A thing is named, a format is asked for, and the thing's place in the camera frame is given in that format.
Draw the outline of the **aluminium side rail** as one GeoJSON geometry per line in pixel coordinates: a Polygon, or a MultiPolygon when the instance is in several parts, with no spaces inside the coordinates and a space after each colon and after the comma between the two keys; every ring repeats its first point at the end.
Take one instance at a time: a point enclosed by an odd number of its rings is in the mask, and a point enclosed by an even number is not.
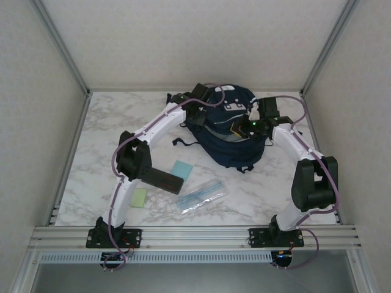
{"type": "Polygon", "coordinates": [[[65,160],[64,168],[62,170],[62,173],[61,173],[60,178],[59,178],[59,182],[57,184],[57,187],[56,187],[56,190],[55,190],[55,193],[54,193],[54,200],[53,200],[53,202],[49,206],[48,216],[46,218],[46,223],[44,224],[44,226],[50,226],[50,225],[52,225],[53,223],[56,222],[56,220],[51,220],[51,219],[53,217],[56,218],[56,215],[54,214],[54,212],[60,206],[62,197],[64,196],[64,192],[65,192],[65,188],[66,188],[66,185],[67,185],[68,177],[69,177],[69,174],[70,174],[70,171],[71,171],[71,166],[73,164],[73,160],[74,160],[74,157],[75,157],[75,154],[76,154],[76,150],[77,150],[78,143],[79,143],[79,140],[80,140],[80,136],[81,136],[81,133],[82,133],[82,128],[83,128],[84,122],[85,122],[86,117],[87,117],[87,112],[89,110],[89,105],[90,105],[90,102],[91,102],[91,99],[92,99],[92,95],[93,95],[93,93],[91,91],[88,91],[87,95],[86,95],[86,98],[84,99],[84,102],[83,102],[83,105],[82,105],[82,109],[81,109],[81,113],[79,115],[79,118],[78,118],[78,121],[77,121],[77,124],[76,124],[76,129],[75,129],[75,132],[73,134],[73,137],[72,137],[72,140],[71,140],[71,144],[70,144],[70,148],[69,148],[68,153],[67,153],[67,157],[66,157],[66,160],[65,160]]]}
{"type": "MultiPolygon", "coordinates": [[[[310,112],[309,112],[309,108],[308,108],[308,105],[307,105],[307,102],[305,100],[305,95],[302,93],[302,92],[299,92],[299,95],[301,97],[301,100],[302,102],[304,103],[305,105],[305,110],[306,110],[306,119],[307,119],[307,123],[308,123],[308,127],[309,127],[309,130],[310,130],[310,133],[311,133],[311,136],[312,136],[312,140],[313,140],[313,145],[314,145],[314,148],[320,152],[320,145],[319,145],[319,141],[318,141],[318,138],[316,136],[316,132],[315,132],[315,128],[313,126],[313,121],[312,121],[312,118],[310,116],[310,112]]],[[[334,211],[334,215],[335,215],[335,219],[337,221],[337,224],[340,224],[341,223],[341,220],[340,220],[340,216],[338,214],[338,208],[335,207],[335,205],[333,204],[332,205],[332,210],[334,211]]]]}

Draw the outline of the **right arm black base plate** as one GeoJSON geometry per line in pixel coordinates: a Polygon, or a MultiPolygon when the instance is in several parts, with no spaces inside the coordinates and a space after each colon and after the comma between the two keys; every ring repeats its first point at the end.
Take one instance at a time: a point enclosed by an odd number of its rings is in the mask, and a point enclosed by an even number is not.
{"type": "Polygon", "coordinates": [[[303,247],[304,238],[300,230],[272,231],[269,228],[250,228],[248,244],[252,248],[303,247]]]}

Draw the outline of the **blue sticky note pad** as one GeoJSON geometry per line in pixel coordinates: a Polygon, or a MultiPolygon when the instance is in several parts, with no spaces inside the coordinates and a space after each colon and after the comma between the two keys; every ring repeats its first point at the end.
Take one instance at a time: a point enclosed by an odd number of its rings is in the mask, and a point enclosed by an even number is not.
{"type": "Polygon", "coordinates": [[[192,168],[193,165],[191,164],[182,161],[176,161],[170,171],[170,174],[182,178],[184,181],[186,181],[190,176],[192,168]]]}

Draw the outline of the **clear bag of pens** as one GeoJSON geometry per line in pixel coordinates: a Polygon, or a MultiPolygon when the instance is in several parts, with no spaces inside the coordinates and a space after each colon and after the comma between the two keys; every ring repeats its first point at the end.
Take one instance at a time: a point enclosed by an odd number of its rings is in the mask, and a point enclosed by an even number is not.
{"type": "Polygon", "coordinates": [[[175,203],[181,214],[187,214],[227,195],[225,184],[220,179],[212,179],[180,195],[175,203]]]}

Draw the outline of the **green sticky note pad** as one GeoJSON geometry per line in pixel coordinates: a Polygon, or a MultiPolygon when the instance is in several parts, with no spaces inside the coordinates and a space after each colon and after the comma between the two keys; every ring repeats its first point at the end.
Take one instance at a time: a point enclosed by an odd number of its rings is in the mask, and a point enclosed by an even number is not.
{"type": "Polygon", "coordinates": [[[132,208],[143,208],[147,198],[147,189],[137,188],[132,195],[130,206],[132,208]]]}

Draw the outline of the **aluminium back frame bar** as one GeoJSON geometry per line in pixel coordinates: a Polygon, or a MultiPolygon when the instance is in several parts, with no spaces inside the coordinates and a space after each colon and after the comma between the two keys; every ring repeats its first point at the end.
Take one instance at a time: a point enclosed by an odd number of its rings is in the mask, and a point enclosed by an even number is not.
{"type": "MultiPolygon", "coordinates": [[[[90,92],[190,92],[194,86],[157,88],[91,88],[90,92]]],[[[247,86],[252,92],[300,92],[300,88],[256,88],[247,86]]]]}

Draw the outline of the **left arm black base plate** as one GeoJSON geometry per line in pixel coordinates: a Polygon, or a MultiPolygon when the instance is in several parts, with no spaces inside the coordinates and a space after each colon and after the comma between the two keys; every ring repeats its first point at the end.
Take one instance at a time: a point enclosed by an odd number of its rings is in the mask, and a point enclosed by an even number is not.
{"type": "MultiPolygon", "coordinates": [[[[119,248],[139,248],[142,239],[141,229],[114,229],[112,238],[119,248]]],[[[93,228],[89,230],[86,248],[114,248],[107,231],[93,228]]]]}

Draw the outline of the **aluminium frame post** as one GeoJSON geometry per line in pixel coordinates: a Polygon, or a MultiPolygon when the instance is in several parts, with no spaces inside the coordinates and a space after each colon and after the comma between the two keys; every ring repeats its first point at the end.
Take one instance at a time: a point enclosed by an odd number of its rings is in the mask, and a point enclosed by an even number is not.
{"type": "Polygon", "coordinates": [[[43,0],[28,0],[31,4],[32,8],[35,10],[38,18],[42,22],[44,28],[46,29],[49,37],[53,41],[60,57],[65,62],[66,67],[68,68],[70,74],[73,79],[77,83],[80,90],[83,92],[85,96],[88,96],[90,90],[85,83],[83,77],[81,76],[78,67],[75,64],[69,50],[67,49],[62,37],[60,36],[59,31],[57,30],[56,25],[54,24],[51,16],[49,15],[48,9],[46,8],[43,0]]]}
{"type": "Polygon", "coordinates": [[[316,58],[315,63],[310,70],[309,75],[307,76],[303,86],[300,89],[301,96],[305,99],[308,95],[310,89],[316,82],[318,75],[321,73],[321,70],[326,64],[326,61],[330,57],[334,47],[336,46],[338,39],[341,37],[345,27],[349,23],[355,9],[361,0],[346,0],[337,20],[335,21],[329,35],[326,38],[326,41],[321,48],[318,57],[316,58]]]}

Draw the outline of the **right aluminium frame post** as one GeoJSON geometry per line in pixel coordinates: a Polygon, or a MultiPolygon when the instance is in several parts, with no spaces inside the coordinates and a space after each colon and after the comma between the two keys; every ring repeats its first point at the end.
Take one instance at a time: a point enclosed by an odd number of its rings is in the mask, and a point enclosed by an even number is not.
{"type": "Polygon", "coordinates": [[[361,0],[346,0],[337,20],[335,21],[329,35],[326,38],[326,41],[321,48],[318,57],[316,58],[315,63],[310,70],[309,75],[307,76],[303,86],[300,89],[301,96],[305,99],[308,95],[310,89],[316,82],[318,75],[321,73],[321,70],[326,64],[326,61],[330,57],[334,47],[336,46],[338,39],[341,37],[345,27],[349,23],[355,9],[361,0]]]}

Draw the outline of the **left aluminium side rail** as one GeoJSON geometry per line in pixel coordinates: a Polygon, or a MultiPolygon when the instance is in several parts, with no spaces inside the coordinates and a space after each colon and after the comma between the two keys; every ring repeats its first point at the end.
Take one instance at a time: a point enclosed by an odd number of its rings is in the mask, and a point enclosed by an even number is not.
{"type": "Polygon", "coordinates": [[[86,98],[84,99],[84,102],[83,102],[83,105],[82,105],[82,109],[81,109],[81,113],[79,115],[79,118],[78,118],[78,121],[77,121],[77,124],[76,124],[76,129],[75,129],[75,132],[73,134],[73,137],[72,137],[72,140],[71,140],[71,144],[70,144],[70,148],[69,148],[68,153],[67,153],[67,157],[66,157],[66,160],[65,160],[64,168],[62,170],[62,173],[61,173],[60,178],[59,178],[59,182],[57,184],[57,187],[56,187],[56,190],[55,190],[55,193],[54,193],[54,200],[53,200],[53,202],[49,206],[48,216],[46,218],[46,223],[44,224],[44,226],[50,226],[50,225],[52,225],[53,223],[56,222],[56,220],[51,220],[51,219],[53,217],[56,218],[56,215],[54,214],[54,212],[60,206],[62,197],[64,196],[64,192],[65,192],[65,188],[66,188],[66,185],[67,185],[68,177],[69,177],[69,174],[70,174],[70,171],[71,171],[71,166],[73,164],[73,160],[74,160],[74,157],[75,157],[75,154],[76,154],[76,150],[77,150],[78,143],[79,143],[79,140],[80,140],[80,136],[81,136],[81,133],[82,133],[82,128],[83,128],[84,122],[85,122],[86,117],[87,117],[87,112],[89,110],[89,105],[90,105],[90,102],[91,102],[91,99],[92,99],[92,95],[93,95],[93,93],[91,91],[88,91],[87,95],[86,95],[86,98]]]}

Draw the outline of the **right aluminium side rail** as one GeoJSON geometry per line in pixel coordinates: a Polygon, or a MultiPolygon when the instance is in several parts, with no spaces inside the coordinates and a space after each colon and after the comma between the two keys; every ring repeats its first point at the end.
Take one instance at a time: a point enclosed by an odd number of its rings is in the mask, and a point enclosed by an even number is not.
{"type": "MultiPolygon", "coordinates": [[[[318,141],[318,138],[316,136],[316,132],[315,132],[315,128],[313,126],[313,121],[312,121],[312,118],[310,116],[310,112],[309,112],[309,108],[308,108],[308,105],[307,105],[307,102],[305,100],[305,95],[302,93],[302,92],[299,92],[299,95],[301,97],[301,100],[302,102],[304,103],[305,105],[305,110],[306,110],[306,119],[307,119],[307,123],[308,123],[308,127],[309,127],[309,130],[310,130],[310,133],[311,133],[311,136],[312,136],[312,140],[313,140],[313,145],[314,145],[314,148],[320,152],[320,145],[319,145],[319,141],[318,141]]],[[[334,211],[334,215],[335,215],[335,219],[337,221],[337,224],[340,224],[341,223],[341,220],[340,220],[340,216],[338,214],[338,208],[335,207],[335,205],[333,204],[332,205],[332,210],[334,211]]]]}

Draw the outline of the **left aluminium frame post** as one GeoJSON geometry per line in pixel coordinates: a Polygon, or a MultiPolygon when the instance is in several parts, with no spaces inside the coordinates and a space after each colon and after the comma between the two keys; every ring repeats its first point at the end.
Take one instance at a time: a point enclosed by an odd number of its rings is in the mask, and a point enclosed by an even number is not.
{"type": "Polygon", "coordinates": [[[54,24],[51,16],[49,15],[48,9],[46,8],[43,0],[28,0],[31,4],[32,8],[35,10],[38,18],[42,22],[44,28],[46,29],[49,37],[53,41],[60,57],[65,62],[66,67],[68,68],[70,74],[73,79],[77,83],[80,90],[83,92],[85,96],[88,96],[90,90],[85,83],[83,77],[81,76],[78,67],[75,64],[69,50],[67,49],[62,37],[60,36],[59,31],[57,30],[56,25],[54,24]]]}

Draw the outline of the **navy blue backpack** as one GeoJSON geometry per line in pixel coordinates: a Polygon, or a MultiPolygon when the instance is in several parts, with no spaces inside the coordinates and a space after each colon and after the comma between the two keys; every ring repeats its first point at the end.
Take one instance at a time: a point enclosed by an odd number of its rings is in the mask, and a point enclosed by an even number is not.
{"type": "Polygon", "coordinates": [[[251,171],[264,152],[267,136],[244,139],[230,131],[232,123],[248,114],[250,101],[256,96],[247,88],[238,85],[223,85],[209,88],[207,112],[204,125],[191,125],[184,122],[199,144],[219,165],[235,168],[241,173],[251,171]]]}

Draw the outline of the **black pencil case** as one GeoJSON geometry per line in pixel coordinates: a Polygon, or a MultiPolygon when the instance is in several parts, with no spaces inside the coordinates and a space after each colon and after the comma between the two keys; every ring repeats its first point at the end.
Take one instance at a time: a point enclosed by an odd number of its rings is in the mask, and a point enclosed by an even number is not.
{"type": "Polygon", "coordinates": [[[143,183],[178,195],[183,187],[184,179],[170,173],[148,167],[141,170],[139,178],[143,183]]]}

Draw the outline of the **aluminium mounting rail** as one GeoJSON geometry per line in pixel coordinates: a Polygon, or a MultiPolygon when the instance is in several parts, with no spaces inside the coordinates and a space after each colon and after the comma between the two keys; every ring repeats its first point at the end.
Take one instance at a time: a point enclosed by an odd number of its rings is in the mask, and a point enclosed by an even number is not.
{"type": "MultiPolygon", "coordinates": [[[[250,250],[249,226],[142,226],[140,251],[240,251],[250,250]]],[[[36,227],[27,245],[29,251],[86,251],[89,226],[36,227]]],[[[302,228],[303,247],[322,250],[361,249],[353,225],[310,225],[302,228]]]]}

